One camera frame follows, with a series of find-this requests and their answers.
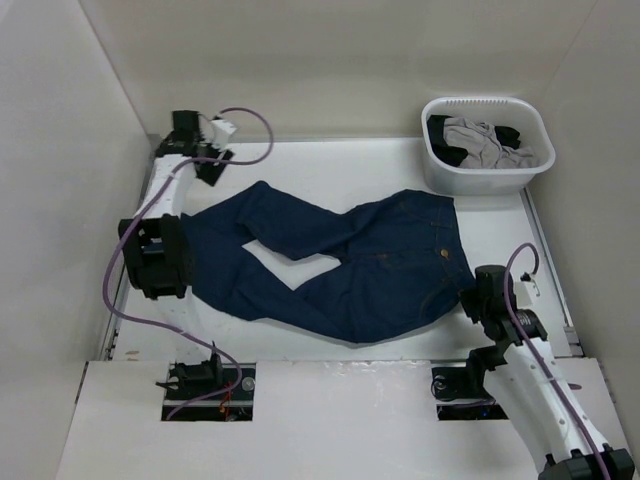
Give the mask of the dark blue denim trousers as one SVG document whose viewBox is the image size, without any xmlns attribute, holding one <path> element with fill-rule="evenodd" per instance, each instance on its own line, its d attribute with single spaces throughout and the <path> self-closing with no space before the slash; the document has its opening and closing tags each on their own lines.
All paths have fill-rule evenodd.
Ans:
<svg viewBox="0 0 640 480">
<path fill-rule="evenodd" d="M 182 226 L 195 258 L 193 292 L 245 321 L 276 320 L 368 344 L 428 326 L 474 285 L 449 197 L 402 190 L 338 214 L 257 182 Z M 247 250 L 336 266 L 288 287 Z"/>
</svg>

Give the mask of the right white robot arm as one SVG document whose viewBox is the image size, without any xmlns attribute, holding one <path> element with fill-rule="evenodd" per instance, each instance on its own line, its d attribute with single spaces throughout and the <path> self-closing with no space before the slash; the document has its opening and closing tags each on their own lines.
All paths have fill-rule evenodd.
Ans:
<svg viewBox="0 0 640 480">
<path fill-rule="evenodd" d="M 470 352 L 464 384 L 497 401 L 529 450 L 538 478 L 633 478 L 630 453 L 613 447 L 582 408 L 537 315 L 518 308 L 507 269 L 477 268 L 475 285 L 461 300 L 493 342 Z"/>
</svg>

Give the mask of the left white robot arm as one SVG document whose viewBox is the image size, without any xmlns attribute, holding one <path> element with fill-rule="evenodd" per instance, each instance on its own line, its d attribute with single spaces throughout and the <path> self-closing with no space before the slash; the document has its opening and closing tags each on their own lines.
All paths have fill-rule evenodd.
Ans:
<svg viewBox="0 0 640 480">
<path fill-rule="evenodd" d="M 200 340 L 206 331 L 192 293 L 194 256 L 181 215 L 196 179 L 211 186 L 217 182 L 223 162 L 234 156 L 227 144 L 237 131 L 232 122 L 216 116 L 206 121 L 212 129 L 207 136 L 203 120 L 192 110 L 172 113 L 172 130 L 154 151 L 142 205 L 133 218 L 118 225 L 131 286 L 151 301 L 162 323 Z"/>
</svg>

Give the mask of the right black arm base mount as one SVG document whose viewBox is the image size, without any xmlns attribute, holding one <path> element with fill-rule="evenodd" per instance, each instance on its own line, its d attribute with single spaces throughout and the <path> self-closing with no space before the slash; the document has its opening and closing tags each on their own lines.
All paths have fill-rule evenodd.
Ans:
<svg viewBox="0 0 640 480">
<path fill-rule="evenodd" d="M 436 365 L 431 369 L 431 394 L 440 421 L 507 420 L 497 401 L 483 386 L 485 374 L 504 365 L 496 347 L 471 350 L 464 366 Z"/>
</svg>

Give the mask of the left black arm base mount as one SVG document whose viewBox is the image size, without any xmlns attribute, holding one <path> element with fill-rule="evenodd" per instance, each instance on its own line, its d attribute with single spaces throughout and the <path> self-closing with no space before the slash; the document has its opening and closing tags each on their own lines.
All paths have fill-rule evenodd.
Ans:
<svg viewBox="0 0 640 480">
<path fill-rule="evenodd" d="M 223 363 L 218 353 L 198 364 L 171 364 L 164 390 L 165 422 L 249 422 L 253 420 L 257 365 Z"/>
</svg>

